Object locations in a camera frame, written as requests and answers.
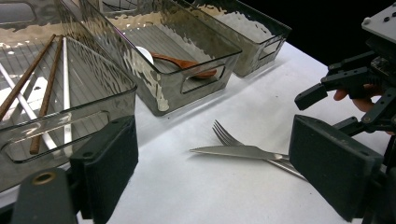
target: silver fork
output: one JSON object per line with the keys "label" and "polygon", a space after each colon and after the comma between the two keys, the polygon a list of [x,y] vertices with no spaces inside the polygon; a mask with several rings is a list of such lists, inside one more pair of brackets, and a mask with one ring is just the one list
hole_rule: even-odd
{"label": "silver fork", "polygon": [[[213,125],[213,131],[215,132],[216,136],[220,140],[220,142],[224,146],[243,146],[244,144],[236,140],[232,135],[230,135],[222,126],[221,124],[215,120],[215,124]],[[274,166],[277,166],[281,168],[282,170],[285,170],[293,175],[296,175],[297,177],[300,177],[301,179],[305,180],[305,177],[301,175],[291,164],[286,164],[281,161],[271,161],[271,160],[265,160],[268,161],[269,163],[273,164]]]}

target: wooden chopstick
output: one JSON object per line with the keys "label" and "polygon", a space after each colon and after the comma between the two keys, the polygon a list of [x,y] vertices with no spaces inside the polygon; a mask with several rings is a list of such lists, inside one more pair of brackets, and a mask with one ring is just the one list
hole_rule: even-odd
{"label": "wooden chopstick", "polygon": [[29,66],[29,68],[25,71],[25,73],[23,74],[21,79],[18,81],[18,83],[15,85],[15,87],[12,89],[12,91],[9,93],[6,100],[1,104],[1,106],[0,106],[0,120],[2,120],[3,117],[6,115],[6,113],[9,110],[9,107],[12,105],[15,98],[17,98],[18,94],[21,92],[21,89],[23,88],[24,84],[29,79],[29,77],[32,75],[33,71],[35,71],[35,68],[38,66],[38,63],[44,57],[44,54],[47,52],[47,50],[50,47],[52,40],[55,38],[55,36],[56,35],[52,35],[52,37],[49,39],[46,46],[38,53],[35,60],[32,62],[32,64]]}
{"label": "wooden chopstick", "polygon": [[[44,93],[43,103],[41,104],[40,112],[38,114],[39,118],[46,116],[47,115],[47,111],[49,109],[50,95],[51,95],[51,92],[52,92],[53,81],[55,80],[56,69],[58,67],[58,62],[59,62],[59,59],[60,59],[60,56],[61,56],[61,52],[62,52],[63,41],[64,41],[64,37],[62,35],[60,35],[59,36],[59,41],[58,41],[58,47],[57,47],[56,52],[55,52],[54,62],[53,62],[52,67],[50,69],[49,80],[48,80],[48,83],[47,83],[46,91]],[[40,149],[40,139],[41,139],[41,134],[33,137],[32,143],[30,145],[30,154],[31,155],[34,155],[34,154],[38,153],[38,151]]]}

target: plastic organizer tray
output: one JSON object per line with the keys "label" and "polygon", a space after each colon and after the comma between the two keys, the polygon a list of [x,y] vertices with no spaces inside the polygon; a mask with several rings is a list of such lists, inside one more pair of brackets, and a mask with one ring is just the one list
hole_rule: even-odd
{"label": "plastic organizer tray", "polygon": [[236,0],[179,3],[243,50],[233,69],[239,77],[271,66],[291,32],[289,26]]}
{"label": "plastic organizer tray", "polygon": [[[242,51],[233,42],[177,1],[116,2],[130,7],[106,12],[100,1],[79,1],[84,25],[138,85],[137,95],[153,115],[163,116],[226,87]],[[152,64],[136,46],[197,64],[180,68],[155,58]],[[207,72],[212,76],[197,78]]]}
{"label": "plastic organizer tray", "polygon": [[[2,104],[11,92],[7,77],[17,84],[52,35],[64,35],[64,28],[76,28],[80,23],[57,0],[7,0],[0,3],[0,8],[1,13],[8,12],[9,16],[0,21]],[[15,10],[21,10],[20,14],[15,14],[24,17],[13,18]],[[82,27],[79,30],[81,33],[74,29],[74,34],[87,34],[82,33]],[[67,165],[68,157],[111,120],[134,116],[137,86],[132,80],[113,62],[75,38],[69,36],[65,43],[62,52],[67,52],[67,56],[61,54],[57,63],[47,115],[38,116],[54,64],[58,36],[0,122],[0,192],[7,193],[7,189],[19,185],[34,172]],[[64,85],[67,83],[65,77],[68,77],[68,86]],[[64,107],[67,95],[69,108]],[[67,141],[69,131],[72,137]],[[35,136],[41,141],[38,153],[32,154],[30,146]]]}

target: white table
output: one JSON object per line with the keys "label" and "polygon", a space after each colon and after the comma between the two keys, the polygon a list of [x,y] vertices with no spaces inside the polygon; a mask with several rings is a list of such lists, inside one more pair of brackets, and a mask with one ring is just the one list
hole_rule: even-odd
{"label": "white table", "polygon": [[[189,152],[220,145],[215,119],[245,144],[280,153],[289,151],[295,114],[329,124],[360,119],[363,113],[348,98],[335,102],[333,92],[297,108],[295,96],[326,73],[324,64],[285,43],[270,69],[232,75],[225,90],[171,114],[154,117],[137,99],[139,163],[109,223],[347,223],[308,182],[270,163]],[[389,140],[385,133],[355,138],[381,154]]]}

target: butter knife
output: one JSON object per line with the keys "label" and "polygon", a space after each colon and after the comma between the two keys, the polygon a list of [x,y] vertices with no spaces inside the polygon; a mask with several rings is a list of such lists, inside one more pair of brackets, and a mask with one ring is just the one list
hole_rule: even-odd
{"label": "butter knife", "polygon": [[190,149],[191,152],[206,153],[222,156],[234,156],[258,160],[289,161],[289,156],[264,151],[254,146],[214,146]]}

